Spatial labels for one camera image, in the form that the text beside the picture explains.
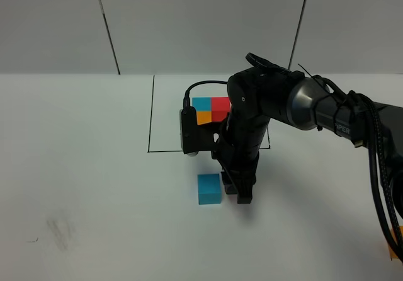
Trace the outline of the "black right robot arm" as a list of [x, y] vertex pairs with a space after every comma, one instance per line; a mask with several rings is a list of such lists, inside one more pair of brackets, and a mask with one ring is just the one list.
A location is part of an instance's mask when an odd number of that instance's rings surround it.
[[281, 67], [238, 72], [227, 92], [232, 107], [215, 155], [225, 171], [225, 192], [237, 195], [239, 203], [252, 200], [259, 148], [273, 119], [300, 130], [327, 129], [375, 152], [385, 198], [402, 212], [402, 108]]

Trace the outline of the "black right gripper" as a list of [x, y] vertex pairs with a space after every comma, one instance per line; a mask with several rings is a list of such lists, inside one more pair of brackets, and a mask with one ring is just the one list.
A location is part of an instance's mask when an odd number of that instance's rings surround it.
[[259, 159], [269, 117], [227, 117], [219, 130], [212, 158], [217, 160], [224, 191], [237, 195], [238, 204], [249, 204], [253, 199], [253, 178]]

